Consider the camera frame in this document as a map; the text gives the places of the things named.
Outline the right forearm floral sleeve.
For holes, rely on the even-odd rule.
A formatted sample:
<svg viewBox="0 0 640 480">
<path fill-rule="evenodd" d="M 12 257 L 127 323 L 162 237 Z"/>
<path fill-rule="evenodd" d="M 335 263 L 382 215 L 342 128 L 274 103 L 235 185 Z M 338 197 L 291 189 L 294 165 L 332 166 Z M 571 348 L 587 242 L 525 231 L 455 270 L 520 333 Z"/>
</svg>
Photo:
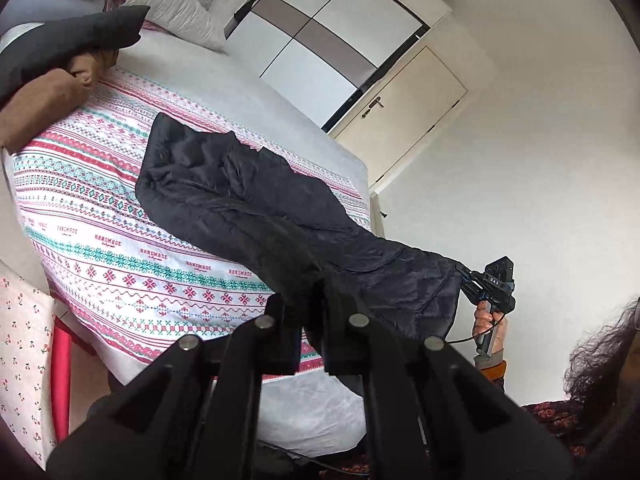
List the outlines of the right forearm floral sleeve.
<svg viewBox="0 0 640 480">
<path fill-rule="evenodd" d="M 503 351 L 492 356 L 477 354 L 474 356 L 474 365 L 497 388 L 504 390 L 506 360 L 503 359 Z M 560 441 L 576 462 L 581 462 L 588 454 L 586 430 L 580 422 L 583 407 L 580 401 L 562 400 L 523 405 L 522 410 Z"/>
</svg>

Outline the person's right hand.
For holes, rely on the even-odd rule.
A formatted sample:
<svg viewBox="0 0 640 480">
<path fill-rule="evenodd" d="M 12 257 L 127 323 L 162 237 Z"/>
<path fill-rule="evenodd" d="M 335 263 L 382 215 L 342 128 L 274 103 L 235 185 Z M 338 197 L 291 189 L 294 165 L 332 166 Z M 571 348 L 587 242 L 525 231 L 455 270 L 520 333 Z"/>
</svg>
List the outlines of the person's right hand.
<svg viewBox="0 0 640 480">
<path fill-rule="evenodd" d="M 472 336 L 476 340 L 481 356 L 500 353 L 506 343 L 506 315 L 494 308 L 488 301 L 481 301 L 475 308 Z"/>
</svg>

